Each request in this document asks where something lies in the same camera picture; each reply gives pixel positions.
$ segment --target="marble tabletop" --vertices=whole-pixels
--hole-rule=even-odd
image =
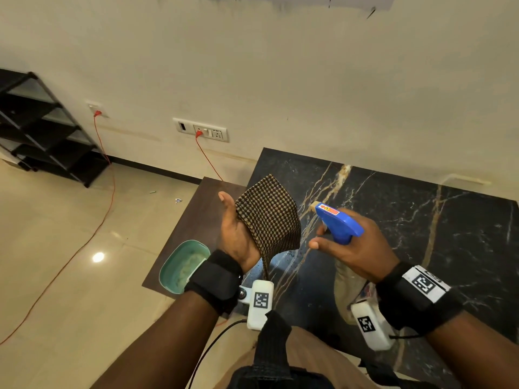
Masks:
[[[335,262],[308,248],[318,218],[309,204],[322,201],[372,218],[396,255],[420,264],[451,285],[464,307],[514,342],[519,322],[519,209],[515,201],[356,166],[263,149],[247,187],[271,173],[294,198],[302,224],[301,247],[270,263],[274,308],[341,351],[383,361],[396,371],[440,387],[459,387],[423,339],[399,340],[385,352],[370,350],[334,293]],[[261,263],[244,286],[263,278]]]

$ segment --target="blue spray trigger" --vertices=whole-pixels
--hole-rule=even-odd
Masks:
[[[353,236],[359,237],[364,233],[364,228],[346,213],[322,202],[313,202],[311,207],[328,227],[336,243],[349,244]]]

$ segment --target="beige floor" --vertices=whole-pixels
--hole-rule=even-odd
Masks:
[[[105,225],[0,346],[1,388],[88,388],[170,303],[141,283],[197,186],[117,164],[113,169],[117,189]],[[0,341],[94,232],[111,189],[109,170],[86,189],[0,161]],[[97,252],[105,258],[95,263]],[[257,334],[239,326],[232,334],[239,341],[226,347],[228,336],[222,338],[194,388],[212,387],[250,349]]]

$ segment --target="skirting board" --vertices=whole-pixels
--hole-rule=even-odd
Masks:
[[[171,177],[171,178],[177,179],[177,180],[182,180],[183,182],[193,183],[193,184],[197,184],[197,185],[199,185],[202,182],[202,179],[199,179],[198,177],[187,176],[187,175],[183,175],[181,173],[172,172],[170,170],[155,168],[154,166],[125,160],[125,159],[119,158],[119,157],[108,156],[108,158],[110,158],[110,161],[112,161],[115,164],[121,164],[121,165],[126,165],[131,168],[135,168],[135,169],[146,170],[147,172],[156,173],[157,175],[167,176],[167,177]]]

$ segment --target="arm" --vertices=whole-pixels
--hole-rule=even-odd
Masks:
[[[341,210],[364,228],[362,236],[354,237],[347,246],[315,237],[308,246],[334,256],[376,284],[399,259],[374,221],[352,210]],[[317,235],[324,232],[321,226]],[[519,347],[469,313],[462,312],[425,338],[465,386],[488,389],[514,387],[519,382]]]
[[[226,192],[219,248],[240,264],[244,273],[260,260],[246,226]],[[180,295],[94,383],[92,389],[184,389],[218,319],[216,310],[193,291]]]

